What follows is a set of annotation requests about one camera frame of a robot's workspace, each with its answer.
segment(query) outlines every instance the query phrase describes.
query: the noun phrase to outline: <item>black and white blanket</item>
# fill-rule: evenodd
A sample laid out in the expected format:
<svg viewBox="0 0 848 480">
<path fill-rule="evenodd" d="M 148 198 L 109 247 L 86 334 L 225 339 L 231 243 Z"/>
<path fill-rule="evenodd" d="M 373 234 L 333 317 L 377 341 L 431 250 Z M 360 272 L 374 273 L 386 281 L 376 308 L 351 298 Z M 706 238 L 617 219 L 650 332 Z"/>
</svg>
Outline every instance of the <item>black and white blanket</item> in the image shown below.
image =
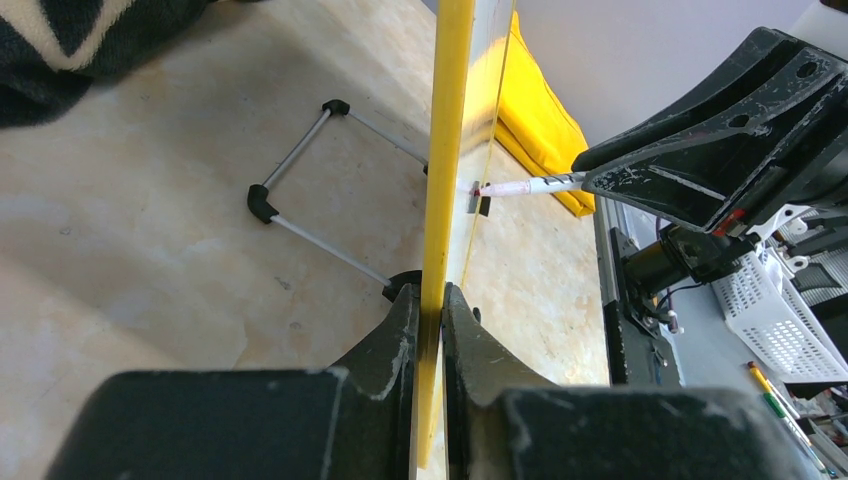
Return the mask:
<svg viewBox="0 0 848 480">
<path fill-rule="evenodd" d="M 0 0 L 0 128 L 53 120 L 215 0 Z"/>
</svg>

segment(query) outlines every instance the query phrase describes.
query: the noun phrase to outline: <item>pencil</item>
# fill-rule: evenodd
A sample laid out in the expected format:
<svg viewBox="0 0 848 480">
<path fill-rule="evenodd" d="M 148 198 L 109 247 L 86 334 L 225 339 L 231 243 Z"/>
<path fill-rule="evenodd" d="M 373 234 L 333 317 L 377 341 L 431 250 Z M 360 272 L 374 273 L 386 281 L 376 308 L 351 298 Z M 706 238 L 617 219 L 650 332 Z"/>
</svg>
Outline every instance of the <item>pencil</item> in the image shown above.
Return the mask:
<svg viewBox="0 0 848 480">
<path fill-rule="evenodd" d="M 796 420 L 801 418 L 801 415 L 798 414 L 798 411 L 795 410 L 792 404 L 789 403 L 789 400 L 787 400 L 780 393 L 777 387 L 775 387 L 774 384 L 771 383 L 768 378 L 766 378 L 766 376 L 763 374 L 763 371 L 760 370 L 760 367 L 758 367 L 756 363 L 748 362 L 748 371 L 751 372 L 751 375 L 753 375 L 754 378 L 757 379 L 757 382 L 759 382 L 759 384 L 763 387 L 763 390 L 777 397 L 777 399 L 780 401 L 780 404 L 783 406 L 784 410 L 786 410 L 786 413 L 789 414 L 790 417 Z"/>
<path fill-rule="evenodd" d="M 478 197 L 510 197 L 537 193 L 558 193 L 580 190 L 585 173 L 564 173 L 547 177 L 533 177 L 518 182 L 496 183 L 474 192 Z"/>
<path fill-rule="evenodd" d="M 810 442 L 810 439 L 807 438 L 806 435 L 804 435 L 804 432 L 795 429 L 798 427 L 798 425 L 795 424 L 795 422 L 793 422 L 791 418 L 786 416 L 786 413 L 783 412 L 783 409 L 780 407 L 780 404 L 777 402 L 777 399 L 774 397 L 774 395 L 769 392 L 766 392 L 763 394 L 763 398 L 766 400 L 768 406 L 771 407 L 771 410 L 775 413 L 775 415 L 777 415 L 777 418 L 779 418 L 783 422 L 783 424 L 786 425 L 786 428 L 789 429 L 789 432 L 792 433 L 792 436 L 795 437 L 795 440 L 797 440 L 801 444 L 801 447 L 807 452 L 807 455 L 810 457 L 810 459 L 813 460 L 813 463 L 816 464 L 816 468 L 818 468 L 821 473 L 827 474 L 827 467 L 819 459 L 818 455 L 816 455 L 816 452 L 813 451 L 813 446 Z"/>
</svg>

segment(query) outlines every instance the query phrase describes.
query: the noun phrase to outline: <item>white wall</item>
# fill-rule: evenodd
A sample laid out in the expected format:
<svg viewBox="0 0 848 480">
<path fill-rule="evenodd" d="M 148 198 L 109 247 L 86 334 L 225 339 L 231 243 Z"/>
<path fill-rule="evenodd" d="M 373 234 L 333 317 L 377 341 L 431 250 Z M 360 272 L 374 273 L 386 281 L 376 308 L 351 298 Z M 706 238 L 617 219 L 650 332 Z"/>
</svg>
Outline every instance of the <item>white wall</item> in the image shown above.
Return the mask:
<svg viewBox="0 0 848 480">
<path fill-rule="evenodd" d="M 437 10 L 438 0 L 423 0 Z M 590 144 L 686 93 L 751 30 L 788 30 L 813 0 L 517 0 L 521 31 Z"/>
</svg>

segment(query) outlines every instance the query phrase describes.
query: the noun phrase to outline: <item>green marker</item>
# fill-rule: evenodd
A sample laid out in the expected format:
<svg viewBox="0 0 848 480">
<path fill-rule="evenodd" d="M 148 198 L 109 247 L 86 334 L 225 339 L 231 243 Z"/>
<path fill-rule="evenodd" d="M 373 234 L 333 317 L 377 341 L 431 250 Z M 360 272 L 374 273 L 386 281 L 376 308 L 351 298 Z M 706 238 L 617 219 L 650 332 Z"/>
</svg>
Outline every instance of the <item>green marker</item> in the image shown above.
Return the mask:
<svg viewBox="0 0 848 480">
<path fill-rule="evenodd" d="M 804 447 L 804 449 L 807 451 L 807 454 L 816 464 L 816 468 L 819 469 L 819 472 L 830 476 L 830 472 L 828 472 L 825 464 L 822 463 L 821 460 L 819 460 L 819 457 L 818 455 L 816 455 L 816 452 L 814 452 L 812 447 L 810 447 L 810 440 L 807 438 L 806 435 L 802 437 L 801 435 L 803 435 L 803 433 L 800 433 L 798 430 L 795 430 L 794 422 L 792 422 L 792 420 L 786 416 L 786 412 L 783 411 L 783 408 L 780 406 L 780 403 L 777 401 L 777 398 L 775 398 L 774 395 L 771 394 L 771 392 L 764 393 L 763 398 L 766 400 L 768 406 L 771 407 L 772 411 L 774 411 L 774 413 L 777 415 L 777 418 L 781 419 L 783 421 L 783 424 L 786 425 L 786 428 L 788 428 L 789 431 L 792 432 L 792 436 L 795 437 L 795 439 L 797 439 L 799 442 L 801 442 L 801 446 Z"/>
</svg>

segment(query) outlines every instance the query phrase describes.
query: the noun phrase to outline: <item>metal frame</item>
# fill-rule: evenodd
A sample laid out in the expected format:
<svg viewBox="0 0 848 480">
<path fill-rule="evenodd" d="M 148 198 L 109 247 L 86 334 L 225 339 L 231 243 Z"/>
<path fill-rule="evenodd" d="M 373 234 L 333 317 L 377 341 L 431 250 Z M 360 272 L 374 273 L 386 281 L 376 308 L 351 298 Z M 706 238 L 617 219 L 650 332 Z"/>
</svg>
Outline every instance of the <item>metal frame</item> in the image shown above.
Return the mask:
<svg viewBox="0 0 848 480">
<path fill-rule="evenodd" d="M 280 213 L 276 209 L 271 207 L 270 204 L 268 204 L 268 202 L 267 202 L 268 191 L 282 179 L 283 174 L 286 172 L 286 170 L 288 170 L 288 168 L 294 163 L 295 159 L 297 159 L 297 157 L 300 156 L 300 154 L 306 149 L 306 147 L 309 145 L 309 142 L 312 141 L 312 139 L 318 134 L 318 132 L 321 130 L 321 127 L 324 126 L 324 124 L 327 122 L 327 120 L 329 120 L 330 117 L 332 117 L 334 115 L 349 116 L 349 117 L 357 120 L 359 123 L 365 125 L 371 131 L 380 135 L 381 137 L 383 137 L 384 139 L 386 139 L 387 141 L 392 143 L 394 146 L 396 146 L 397 148 L 399 148 L 403 152 L 405 152 L 408 155 L 410 155 L 411 157 L 415 158 L 425 168 L 427 167 L 427 160 L 424 158 L 423 155 L 417 153 L 410 144 L 406 143 L 405 141 L 398 138 L 397 136 L 392 135 L 389 132 L 386 132 L 385 130 L 378 127 L 375 123 L 371 122 L 367 118 L 365 118 L 362 115 L 360 115 L 359 113 L 355 112 L 353 109 L 350 108 L 350 105 L 348 105 L 346 102 L 343 102 L 343 101 L 338 100 L 338 99 L 331 100 L 331 101 L 325 103 L 321 108 L 322 108 L 321 116 L 318 117 L 318 119 L 315 121 L 315 123 L 312 124 L 312 126 L 309 128 L 309 130 L 306 132 L 306 134 L 297 142 L 297 144 L 295 144 L 294 148 L 291 149 L 291 151 L 288 153 L 288 155 L 286 155 L 285 158 L 283 158 L 283 161 L 280 162 L 279 165 L 277 165 L 277 167 L 268 175 L 268 177 L 265 179 L 265 181 L 260 184 L 261 189 L 264 192 L 264 195 L 261 196 L 258 199 L 256 197 L 248 195 L 248 207 L 250 208 L 251 212 L 257 218 L 259 218 L 260 220 L 263 221 L 263 223 L 266 223 L 266 224 L 274 223 L 274 224 L 280 225 L 281 227 L 285 228 L 286 230 L 294 233 L 295 235 L 306 240 L 307 242 L 315 245 L 316 247 L 320 248 L 321 250 L 324 250 L 325 252 L 329 253 L 330 255 L 333 255 L 334 257 L 338 258 L 339 260 L 347 263 L 348 265 L 350 265 L 350 266 L 354 267 L 355 269 L 359 270 L 360 272 L 364 273 L 368 277 L 370 277 L 370 278 L 376 280 L 377 282 L 381 283 L 383 285 L 383 287 L 385 287 L 386 289 L 390 289 L 390 288 L 393 287 L 393 284 L 395 283 L 393 281 L 393 279 L 395 277 L 389 278 L 386 275 L 383 275 L 383 274 L 377 272 L 376 270 L 372 269 L 368 265 L 365 265 L 364 263 L 353 258 L 352 255 L 345 252 L 344 250 L 326 242 L 325 240 L 321 239 L 320 237 L 306 231 L 302 227 L 295 225 L 294 223 L 292 223 L 291 221 L 287 220 L 282 215 L 280 215 Z M 256 203 L 253 203 L 253 202 L 257 202 L 257 203 L 260 204 L 259 205 L 260 207 L 264 207 L 264 208 L 259 209 L 260 213 L 258 213 L 258 211 L 257 211 Z"/>
</svg>

